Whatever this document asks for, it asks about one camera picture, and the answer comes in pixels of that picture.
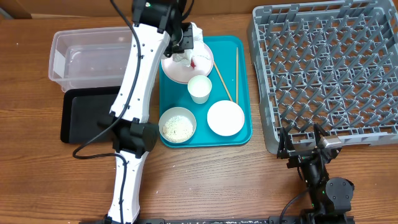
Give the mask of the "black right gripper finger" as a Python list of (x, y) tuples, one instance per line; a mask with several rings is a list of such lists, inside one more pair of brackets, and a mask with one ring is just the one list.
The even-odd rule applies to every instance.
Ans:
[(327, 133), (319, 124), (315, 123), (313, 125), (313, 130), (314, 130), (314, 136), (315, 136), (315, 143), (317, 145), (317, 148), (323, 148), (323, 146), (320, 144), (321, 137), (326, 137), (329, 136), (330, 134)]
[(289, 137), (289, 132), (284, 127), (282, 127), (279, 133), (278, 152), (287, 152), (293, 150), (294, 150), (294, 145)]

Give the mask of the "white napkin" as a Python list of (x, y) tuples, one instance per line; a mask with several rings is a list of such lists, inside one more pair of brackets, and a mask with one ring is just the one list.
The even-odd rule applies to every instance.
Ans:
[(192, 65), (193, 57), (205, 58), (207, 60), (211, 59), (203, 41), (203, 30), (201, 28), (198, 28), (197, 25), (192, 22), (192, 31), (193, 49), (187, 49), (182, 54), (172, 55), (172, 59), (174, 62), (179, 62), (186, 67)]

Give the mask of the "red snack wrapper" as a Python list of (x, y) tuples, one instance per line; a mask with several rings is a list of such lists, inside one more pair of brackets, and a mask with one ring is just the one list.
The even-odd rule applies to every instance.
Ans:
[(190, 66), (191, 66), (192, 68), (195, 68), (195, 67), (196, 67), (196, 64), (195, 64), (195, 62), (193, 61), (193, 59), (191, 59)]

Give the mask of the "cream paper cup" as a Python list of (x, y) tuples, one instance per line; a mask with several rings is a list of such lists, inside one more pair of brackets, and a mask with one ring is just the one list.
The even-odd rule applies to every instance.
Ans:
[(212, 83), (208, 77), (197, 75), (190, 79), (187, 89), (195, 103), (204, 104), (209, 98)]

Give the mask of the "white bowl with rice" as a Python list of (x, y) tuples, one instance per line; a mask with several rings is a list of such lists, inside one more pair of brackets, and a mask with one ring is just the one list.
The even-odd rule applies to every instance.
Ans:
[(159, 119), (160, 135), (174, 144), (188, 141), (194, 135), (196, 127), (193, 113), (183, 107), (170, 108)]

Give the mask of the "pile of rice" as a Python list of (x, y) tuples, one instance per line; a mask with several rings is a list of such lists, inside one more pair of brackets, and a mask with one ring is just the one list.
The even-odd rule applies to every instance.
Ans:
[(166, 140), (180, 143), (191, 138), (193, 124), (184, 116), (174, 116), (164, 124), (162, 131)]

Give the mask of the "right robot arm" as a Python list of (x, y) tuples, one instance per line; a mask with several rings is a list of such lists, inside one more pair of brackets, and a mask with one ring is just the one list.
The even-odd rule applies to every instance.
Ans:
[[(328, 134), (319, 124), (313, 125), (315, 147), (296, 150), (289, 132), (282, 128), (279, 134), (277, 158), (287, 159), (289, 169), (296, 168), (306, 189), (295, 196), (281, 211), (277, 221), (283, 223), (354, 224), (351, 210), (354, 183), (341, 177), (329, 177), (326, 165), (342, 150), (343, 143), (336, 135)], [(298, 199), (309, 195), (312, 208), (304, 208), (296, 217), (287, 217), (287, 209)]]

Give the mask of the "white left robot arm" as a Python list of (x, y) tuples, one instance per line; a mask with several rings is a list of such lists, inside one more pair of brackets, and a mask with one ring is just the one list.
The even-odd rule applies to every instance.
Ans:
[(148, 122), (149, 103), (162, 57), (193, 48), (191, 23), (184, 20), (192, 7), (186, 1), (134, 1), (131, 49), (119, 93), (110, 108), (114, 119), (116, 179), (113, 204), (106, 223), (135, 223), (139, 219), (139, 189), (148, 153), (159, 127)]

